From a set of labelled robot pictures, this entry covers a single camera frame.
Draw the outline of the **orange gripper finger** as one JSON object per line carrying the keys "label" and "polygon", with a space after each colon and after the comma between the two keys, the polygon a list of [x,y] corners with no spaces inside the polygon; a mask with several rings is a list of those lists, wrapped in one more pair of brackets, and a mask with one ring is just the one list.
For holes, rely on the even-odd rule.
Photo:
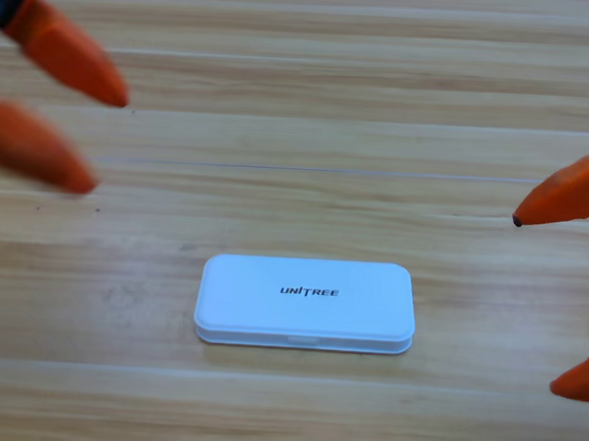
{"label": "orange gripper finger", "polygon": [[555,396],[589,403],[589,357],[550,383]]}
{"label": "orange gripper finger", "polygon": [[129,104],[124,78],[110,56],[47,0],[17,0],[1,32],[60,84],[111,107]]}
{"label": "orange gripper finger", "polygon": [[92,192],[97,177],[55,127],[0,99],[0,167],[70,194]]}
{"label": "orange gripper finger", "polygon": [[589,218],[589,154],[532,189],[514,210],[516,227]]}

